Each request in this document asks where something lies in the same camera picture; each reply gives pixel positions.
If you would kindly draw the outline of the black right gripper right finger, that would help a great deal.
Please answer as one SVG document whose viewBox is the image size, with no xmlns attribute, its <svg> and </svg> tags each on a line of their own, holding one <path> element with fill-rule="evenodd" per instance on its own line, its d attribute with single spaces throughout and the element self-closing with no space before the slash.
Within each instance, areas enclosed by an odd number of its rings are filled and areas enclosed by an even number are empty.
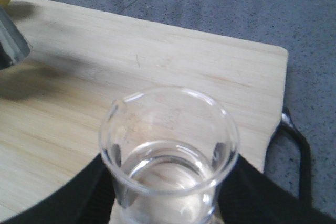
<svg viewBox="0 0 336 224">
<path fill-rule="evenodd" d="M 218 208 L 224 223 L 335 223 L 273 183 L 242 156 L 221 185 Z"/>
</svg>

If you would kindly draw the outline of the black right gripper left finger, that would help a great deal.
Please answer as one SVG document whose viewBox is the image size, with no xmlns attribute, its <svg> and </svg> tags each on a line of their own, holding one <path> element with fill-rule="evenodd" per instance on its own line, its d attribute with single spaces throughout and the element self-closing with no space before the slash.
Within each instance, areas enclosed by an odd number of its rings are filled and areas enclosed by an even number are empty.
<svg viewBox="0 0 336 224">
<path fill-rule="evenodd" d="M 3 223 L 109 223 L 114 199 L 112 177 L 97 155 L 59 190 Z"/>
</svg>

